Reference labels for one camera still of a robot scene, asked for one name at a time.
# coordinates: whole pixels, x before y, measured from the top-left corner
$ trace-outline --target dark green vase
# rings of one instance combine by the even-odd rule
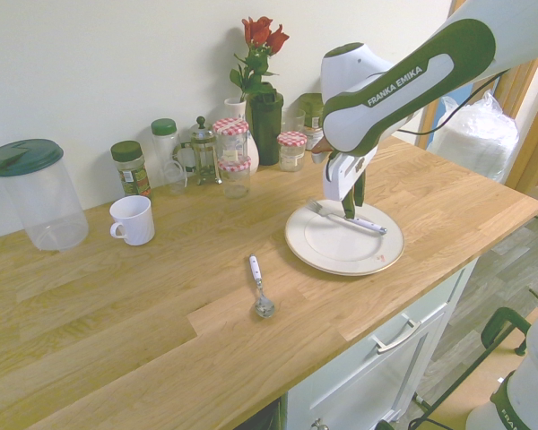
[[[251,110],[253,139],[259,151],[259,164],[272,166],[279,161],[277,136],[281,132],[283,95],[275,92],[258,94],[248,101]]]

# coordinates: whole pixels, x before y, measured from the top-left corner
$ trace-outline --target white mug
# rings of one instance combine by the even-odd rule
[[[116,239],[124,239],[128,245],[143,245],[152,240],[155,234],[152,201],[147,197],[128,195],[119,199],[111,205],[109,214],[115,221],[109,233]]]

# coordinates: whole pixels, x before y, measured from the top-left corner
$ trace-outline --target drawer handle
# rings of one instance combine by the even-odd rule
[[[408,330],[405,334],[403,334],[403,336],[396,338],[393,343],[389,343],[388,345],[385,345],[377,336],[371,336],[371,338],[377,343],[377,354],[385,354],[391,349],[395,349],[400,344],[404,343],[407,339],[409,339],[422,325],[422,321],[414,322],[411,319],[409,319],[406,323],[411,326],[411,329]]]

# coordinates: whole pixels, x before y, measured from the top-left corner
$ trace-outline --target plastic pitcher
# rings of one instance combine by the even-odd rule
[[[44,139],[0,147],[0,181],[30,240],[44,251],[64,251],[88,236],[88,221],[63,155],[55,142]]]

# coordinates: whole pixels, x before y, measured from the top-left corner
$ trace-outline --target plastic bag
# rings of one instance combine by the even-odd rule
[[[458,107],[444,97],[446,113],[439,124]],[[500,182],[518,144],[516,122],[504,115],[490,91],[481,100],[462,107],[440,130],[428,151]]]

